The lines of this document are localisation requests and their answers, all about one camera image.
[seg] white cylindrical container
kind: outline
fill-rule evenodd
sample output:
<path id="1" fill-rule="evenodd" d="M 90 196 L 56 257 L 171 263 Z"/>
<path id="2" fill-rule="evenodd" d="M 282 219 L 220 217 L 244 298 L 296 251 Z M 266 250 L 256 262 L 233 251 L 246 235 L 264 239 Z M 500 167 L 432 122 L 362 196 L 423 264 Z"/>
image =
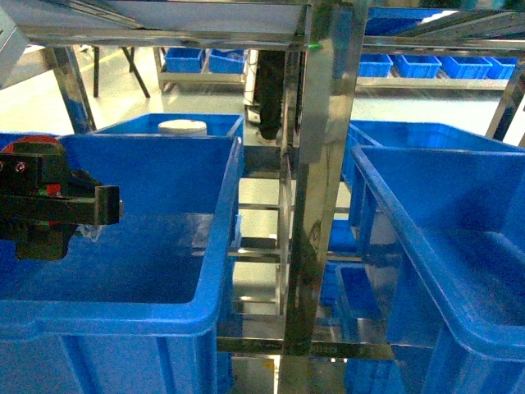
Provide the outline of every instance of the white cylindrical container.
<path id="1" fill-rule="evenodd" d="M 208 128 L 203 121 L 176 119 L 164 121 L 158 125 L 158 132 L 164 135 L 180 135 L 184 137 L 200 137 L 208 135 Z"/>

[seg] blue plastic bin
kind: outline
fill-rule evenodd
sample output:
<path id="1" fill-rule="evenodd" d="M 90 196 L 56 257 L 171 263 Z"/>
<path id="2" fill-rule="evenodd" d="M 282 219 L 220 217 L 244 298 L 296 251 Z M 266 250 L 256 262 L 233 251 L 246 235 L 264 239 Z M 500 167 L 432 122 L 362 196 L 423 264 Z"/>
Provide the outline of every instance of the blue plastic bin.
<path id="1" fill-rule="evenodd" d="M 347 394 L 406 394 L 394 361 L 348 359 L 345 387 Z"/>
<path id="2" fill-rule="evenodd" d="M 352 254 L 357 252 L 358 245 L 354 234 L 346 219 L 334 219 L 331 226 L 329 251 L 339 254 Z"/>
<path id="3" fill-rule="evenodd" d="M 365 35 L 395 35 L 440 12 L 441 10 L 371 8 Z"/>
<path id="4" fill-rule="evenodd" d="M 435 56 L 392 56 L 399 74 L 405 78 L 436 78 L 441 62 Z"/>
<path id="5" fill-rule="evenodd" d="M 98 134 L 158 134 L 164 121 L 188 119 L 206 123 L 208 135 L 244 137 L 244 115 L 206 113 L 147 113 L 97 131 Z"/>
<path id="6" fill-rule="evenodd" d="M 342 264 L 339 261 L 326 261 L 325 272 L 322 276 L 321 295 L 319 304 L 333 306 L 337 298 L 336 269 Z"/>
<path id="7" fill-rule="evenodd" d="M 450 78 L 482 80 L 491 69 L 491 63 L 484 57 L 440 57 L 443 71 Z"/>
<path id="8" fill-rule="evenodd" d="M 361 263 L 343 263 L 336 268 L 336 315 L 343 339 L 358 337 L 358 318 L 381 319 L 375 296 Z"/>
<path id="9" fill-rule="evenodd" d="M 204 49 L 171 48 L 164 57 L 166 71 L 198 74 L 203 69 L 205 57 Z"/>
<path id="10" fill-rule="evenodd" d="M 243 50 L 221 51 L 212 49 L 210 51 L 210 71 L 217 74 L 242 74 L 246 56 Z"/>
<path id="11" fill-rule="evenodd" d="M 363 263 L 422 394 L 525 390 L 525 154 L 356 147 Z"/>
<path id="12" fill-rule="evenodd" d="M 118 185 L 119 224 L 58 262 L 0 242 L 2 393 L 217 392 L 216 325 L 241 143 L 74 135 L 71 169 Z"/>
<path id="13" fill-rule="evenodd" d="M 388 55 L 365 53 L 359 63 L 359 76 L 387 77 L 392 64 L 394 63 Z"/>
<path id="14" fill-rule="evenodd" d="M 397 121 L 352 121 L 345 147 L 343 178 L 352 188 L 349 225 L 357 233 L 360 247 L 364 185 L 354 179 L 355 166 L 350 153 L 355 145 L 390 146 L 396 148 L 466 149 L 487 152 L 525 152 L 523 149 L 439 123 L 408 123 Z"/>
<path id="15" fill-rule="evenodd" d="M 518 64 L 516 57 L 487 57 L 492 67 L 486 74 L 492 80 L 507 80 L 512 75 L 512 71 Z"/>

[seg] reflective metal surface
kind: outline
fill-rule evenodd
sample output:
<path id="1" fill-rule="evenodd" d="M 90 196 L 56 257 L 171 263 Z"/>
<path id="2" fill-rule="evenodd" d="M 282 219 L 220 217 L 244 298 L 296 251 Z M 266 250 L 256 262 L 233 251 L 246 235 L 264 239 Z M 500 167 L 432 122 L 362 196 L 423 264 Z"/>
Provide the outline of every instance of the reflective metal surface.
<path id="1" fill-rule="evenodd" d="M 525 57 L 519 59 L 518 65 L 510 76 L 509 83 L 486 132 L 487 137 L 503 141 L 516 112 L 520 108 L 523 95 L 525 95 Z"/>
<path id="2" fill-rule="evenodd" d="M 34 44 L 130 47 L 287 49 L 304 47 L 304 37 L 287 33 L 243 33 L 221 31 L 103 30 L 21 26 Z"/>
<path id="3" fill-rule="evenodd" d="M 103 19 L 105 21 L 116 22 L 119 25 L 134 27 L 140 29 L 143 27 L 136 22 L 134 18 L 123 16 L 118 12 L 112 10 L 105 2 L 99 0 L 43 0 L 59 7 L 69 7 L 72 10 L 93 16 L 95 18 Z"/>
<path id="4" fill-rule="evenodd" d="M 276 313 L 285 311 L 285 297 L 288 279 L 288 258 L 290 249 L 290 220 L 292 213 L 292 174 L 290 154 L 294 154 L 293 140 L 295 119 L 298 107 L 300 53 L 289 51 L 285 58 L 285 81 L 283 94 L 283 125 L 281 140 L 281 169 L 279 171 L 279 212 L 277 229 L 277 247 L 280 250 L 281 263 L 276 272 Z"/>
<path id="5" fill-rule="evenodd" d="M 358 88 L 378 89 L 450 89 L 450 90 L 504 90 L 507 80 L 455 80 L 441 73 L 441 78 L 359 77 Z"/>
<path id="6" fill-rule="evenodd" d="M 73 49 L 54 48 L 46 56 L 49 63 L 57 65 L 53 72 L 74 132 L 85 134 L 97 130 Z"/>
<path id="7" fill-rule="evenodd" d="M 461 56 L 461 50 L 486 50 L 492 51 L 493 53 L 504 53 L 506 51 L 523 51 L 525 50 L 525 41 L 522 40 L 511 40 L 511 39 L 461 39 L 461 40 L 450 40 L 441 38 L 423 38 L 419 37 L 372 37 L 367 36 L 364 38 L 364 46 L 367 49 L 375 51 L 381 50 L 382 52 L 388 51 L 388 53 L 394 53 L 391 51 L 427 51 L 429 48 L 452 50 L 457 49 L 458 55 Z"/>
<path id="8" fill-rule="evenodd" d="M 32 47 L 26 50 L 14 66 L 2 89 L 33 78 L 34 76 L 39 76 L 55 68 L 55 63 L 48 62 L 53 56 L 45 56 L 45 53 L 49 51 L 52 51 L 52 49 L 43 47 Z"/>
<path id="9" fill-rule="evenodd" d="M 392 360 L 390 345 L 385 340 L 385 324 L 382 321 L 356 319 L 358 331 L 353 341 L 343 341 L 337 322 L 318 319 L 313 341 L 306 356 L 312 357 L 355 357 L 371 360 Z M 280 355 L 285 320 L 282 316 L 260 314 L 232 314 L 228 322 L 219 324 L 217 346 L 219 351 L 254 355 Z M 280 374 L 288 373 L 288 361 L 296 356 L 281 359 Z"/>
<path id="10" fill-rule="evenodd" d="M 0 7 L 0 89 L 6 87 L 11 70 L 18 63 L 27 43 L 15 22 Z"/>
<path id="11" fill-rule="evenodd" d="M 525 31 L 525 14 L 521 12 L 457 12 L 436 21 L 416 26 L 399 35 L 441 39 L 489 39 Z"/>
<path id="12" fill-rule="evenodd" d="M 339 39 L 335 32 L 348 29 L 350 13 L 353 38 Z M 331 222 L 334 217 L 346 133 L 357 83 L 357 67 L 346 69 L 347 89 L 332 82 L 336 54 L 346 51 L 348 64 L 358 64 L 368 13 L 368 1 L 354 9 L 334 7 L 331 24 L 319 18 L 313 26 L 320 48 L 307 57 L 303 118 L 300 127 L 299 164 L 295 195 L 288 303 L 286 308 L 285 355 L 306 355 L 315 324 L 317 302 L 326 262 Z M 281 373 L 286 371 L 286 357 Z"/>

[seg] shelf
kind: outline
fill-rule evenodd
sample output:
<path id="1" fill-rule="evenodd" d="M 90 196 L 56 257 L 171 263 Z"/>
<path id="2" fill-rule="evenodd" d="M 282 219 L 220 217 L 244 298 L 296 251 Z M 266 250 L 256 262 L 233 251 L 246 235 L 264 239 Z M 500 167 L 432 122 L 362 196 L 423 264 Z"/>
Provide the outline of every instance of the shelf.
<path id="1" fill-rule="evenodd" d="M 361 88 L 504 90 L 507 80 L 453 80 L 450 78 L 359 77 Z"/>

